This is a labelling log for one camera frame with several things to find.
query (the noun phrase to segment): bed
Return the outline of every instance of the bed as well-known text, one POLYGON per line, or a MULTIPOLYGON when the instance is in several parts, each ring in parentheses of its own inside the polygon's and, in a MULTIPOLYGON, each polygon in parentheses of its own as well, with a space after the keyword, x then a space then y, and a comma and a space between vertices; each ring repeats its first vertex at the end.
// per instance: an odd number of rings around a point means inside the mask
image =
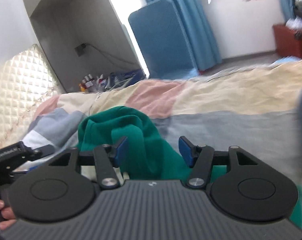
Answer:
POLYGON ((57 154, 77 145, 83 119, 116 106, 146 114, 176 152, 182 135, 221 151, 239 145, 302 185, 302 60, 189 80, 142 80, 104 93, 56 94, 34 111, 22 140, 31 148, 53 145, 57 154))

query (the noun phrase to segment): blue chair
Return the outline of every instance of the blue chair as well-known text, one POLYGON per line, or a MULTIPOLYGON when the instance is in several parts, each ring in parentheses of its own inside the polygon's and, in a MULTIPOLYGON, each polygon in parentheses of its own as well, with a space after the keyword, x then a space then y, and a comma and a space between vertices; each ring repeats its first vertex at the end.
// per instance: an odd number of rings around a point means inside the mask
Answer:
POLYGON ((129 16, 150 78, 188 79, 198 75, 190 44, 170 0, 155 0, 129 16))

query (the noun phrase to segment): circular black pad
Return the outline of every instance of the circular black pad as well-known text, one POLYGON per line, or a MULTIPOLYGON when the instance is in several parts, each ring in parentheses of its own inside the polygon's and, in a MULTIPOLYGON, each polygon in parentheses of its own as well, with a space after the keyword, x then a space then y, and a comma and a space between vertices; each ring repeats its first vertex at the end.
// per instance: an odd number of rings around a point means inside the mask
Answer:
POLYGON ((275 193, 275 186, 266 179, 246 179, 239 183, 239 192, 249 199, 263 200, 275 193))
POLYGON ((238 219, 267 222, 289 217, 298 199, 294 183, 266 165, 240 165, 219 177, 211 197, 238 219))
POLYGON ((90 180, 67 166, 39 167, 9 188, 16 216, 38 222, 69 219, 85 210, 94 195, 90 180))

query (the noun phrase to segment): metal screw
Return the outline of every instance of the metal screw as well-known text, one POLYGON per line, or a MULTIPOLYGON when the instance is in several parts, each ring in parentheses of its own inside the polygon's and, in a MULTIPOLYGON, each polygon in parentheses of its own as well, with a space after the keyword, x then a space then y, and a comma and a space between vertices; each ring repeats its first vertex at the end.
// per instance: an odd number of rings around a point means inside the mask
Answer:
POLYGON ((204 180, 201 178, 192 178, 189 179, 189 184, 193 187, 200 187, 204 184, 204 180))
POLYGON ((109 144, 102 144, 104 150, 106 151, 106 153, 110 153, 112 150, 112 146, 109 144))
POLYGON ((150 182, 148 185, 154 187, 157 183, 155 181, 150 182))
POLYGON ((117 180, 114 178, 105 178, 101 181, 103 186, 112 187, 117 184, 117 180))

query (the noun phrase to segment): black object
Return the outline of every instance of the black object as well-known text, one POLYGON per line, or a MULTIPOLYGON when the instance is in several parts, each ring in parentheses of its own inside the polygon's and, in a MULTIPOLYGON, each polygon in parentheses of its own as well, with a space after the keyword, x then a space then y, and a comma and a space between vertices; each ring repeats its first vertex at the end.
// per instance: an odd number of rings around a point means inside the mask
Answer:
POLYGON ((296 32, 295 34, 294 34, 294 38, 296 39, 296 40, 301 40, 302 39, 302 33, 301 32, 296 32))
POLYGON ((77 46, 77 47, 74 48, 76 54, 78 55, 78 57, 82 56, 82 55, 85 53, 85 50, 84 50, 84 49, 85 49, 87 46, 90 46, 90 47, 94 48, 94 49, 95 49, 96 51, 98 51, 98 52, 99 52, 99 53, 100 53, 107 61, 109 61, 112 65, 117 65, 119 68, 124 69, 122 66, 119 66, 118 64, 115 64, 113 61, 111 61, 111 60, 109 59, 109 57, 111 57, 111 58, 113 58, 113 59, 117 59, 117 60, 119 60, 119 61, 121 61, 121 62, 124 62, 124 63, 127 63, 127 64, 131 64, 131 65, 135 65, 135 66, 137 66, 137 67, 140 67, 140 66, 139 66, 137 63, 135 63, 135 62, 127 61, 127 60, 125 60, 125 59, 123 59, 123 58, 120 58, 120 57, 118 57, 118 56, 115 56, 115 55, 113 55, 113 54, 111 54, 111 53, 109 53, 109 52, 107 52, 107 51, 103 51, 103 50, 97 48, 96 46, 94 46, 94 45, 92 45, 92 44, 90 44, 90 43, 82 43, 82 44, 80 44, 79 46, 77 46))
POLYGON ((0 235, 5 240, 302 239, 288 220, 297 201, 288 178, 237 146, 220 152, 181 137, 179 147, 193 166, 185 185, 129 180, 120 187, 112 166, 125 157, 125 138, 92 152, 67 150, 9 187, 18 221, 0 235), (96 166, 98 184, 77 173, 80 165, 96 166), (210 183, 213 165, 227 165, 228 172, 210 183))
POLYGON ((209 146, 194 146, 182 136, 179 150, 187 163, 197 158, 187 185, 208 188, 222 212, 254 222, 275 221, 292 213, 298 200, 295 184, 242 148, 230 146, 228 152, 215 152, 209 146), (207 187, 213 165, 227 165, 228 172, 207 187))
POLYGON ((26 161, 34 161, 54 153, 52 145, 46 145, 32 150, 22 141, 0 149, 0 185, 12 183, 13 170, 26 161))

